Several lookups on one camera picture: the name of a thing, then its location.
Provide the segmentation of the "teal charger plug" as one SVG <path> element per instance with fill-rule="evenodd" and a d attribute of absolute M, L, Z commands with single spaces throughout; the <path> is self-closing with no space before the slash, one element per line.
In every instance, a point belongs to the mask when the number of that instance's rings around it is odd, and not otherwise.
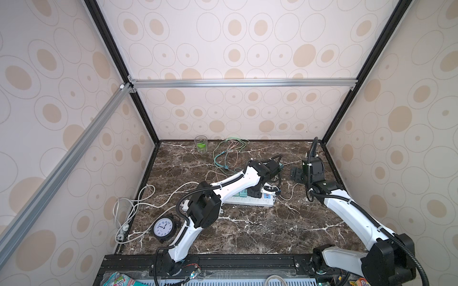
<path fill-rule="evenodd" d="M 241 191 L 241 192 L 239 193 L 239 197 L 245 198 L 245 197 L 247 197 L 247 196 L 248 196 L 248 192 L 247 192 L 246 189 L 243 190 L 243 191 Z"/>

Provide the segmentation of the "green snack bag left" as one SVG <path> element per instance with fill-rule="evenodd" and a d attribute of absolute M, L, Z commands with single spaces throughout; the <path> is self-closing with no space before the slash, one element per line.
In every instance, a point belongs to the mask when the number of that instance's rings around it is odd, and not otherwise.
<path fill-rule="evenodd" d="M 145 284 L 125 275 L 116 272 L 112 274 L 103 286 L 146 286 Z"/>

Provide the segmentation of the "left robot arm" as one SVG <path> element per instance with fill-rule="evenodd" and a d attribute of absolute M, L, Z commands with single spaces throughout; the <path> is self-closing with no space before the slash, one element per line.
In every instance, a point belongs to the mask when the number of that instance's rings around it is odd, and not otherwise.
<path fill-rule="evenodd" d="M 277 187 L 272 191 L 264 187 L 281 177 L 282 157 L 278 154 L 268 160 L 252 158 L 233 176 L 212 184 L 202 181 L 194 191 L 184 195 L 175 206 L 177 215 L 184 219 L 183 226 L 169 246 L 156 250 L 153 269 L 168 275 L 177 274 L 195 240 L 205 228 L 216 222 L 221 206 L 232 196 L 244 190 L 248 197 L 255 199 L 278 193 Z"/>

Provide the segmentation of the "black alarm clock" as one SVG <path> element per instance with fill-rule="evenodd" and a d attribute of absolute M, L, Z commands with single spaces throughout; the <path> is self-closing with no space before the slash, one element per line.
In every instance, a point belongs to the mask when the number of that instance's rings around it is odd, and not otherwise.
<path fill-rule="evenodd" d="M 164 243 L 174 238 L 181 222 L 175 215 L 164 215 L 157 218 L 149 233 L 154 236 L 160 243 Z"/>

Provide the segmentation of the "glass cup with green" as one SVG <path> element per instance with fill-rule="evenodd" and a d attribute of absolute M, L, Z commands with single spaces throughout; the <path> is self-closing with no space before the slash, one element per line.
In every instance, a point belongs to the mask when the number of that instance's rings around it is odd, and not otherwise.
<path fill-rule="evenodd" d="M 198 135 L 194 139 L 196 150 L 200 153 L 206 153 L 208 150 L 208 138 L 204 135 Z"/>

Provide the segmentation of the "multicolour white power strip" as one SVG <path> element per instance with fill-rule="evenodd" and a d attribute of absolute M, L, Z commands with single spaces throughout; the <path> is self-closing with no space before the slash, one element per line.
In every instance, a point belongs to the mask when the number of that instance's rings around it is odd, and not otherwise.
<path fill-rule="evenodd" d="M 224 204 L 236 204 L 236 205 L 243 205 L 243 206 L 261 206 L 261 207 L 273 207 L 274 205 L 274 197 L 270 194 L 262 193 L 261 199 L 256 199 L 253 197 L 239 197 L 239 194 L 236 194 L 230 198 L 228 198 Z"/>

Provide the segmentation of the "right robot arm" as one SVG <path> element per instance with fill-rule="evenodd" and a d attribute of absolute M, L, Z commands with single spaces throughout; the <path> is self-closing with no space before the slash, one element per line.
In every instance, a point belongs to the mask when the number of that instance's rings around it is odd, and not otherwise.
<path fill-rule="evenodd" d="M 372 286 L 400 286 L 420 277 L 422 285 L 429 278 L 415 256 L 415 244 L 406 234 L 398 234 L 383 225 L 358 205 L 336 181 L 327 180 L 324 163 L 313 139 L 302 161 L 302 168 L 291 170 L 292 179 L 305 185 L 307 200 L 318 200 L 335 212 L 359 237 L 366 252 L 324 245 L 314 249 L 314 270 L 339 268 L 365 278 Z"/>

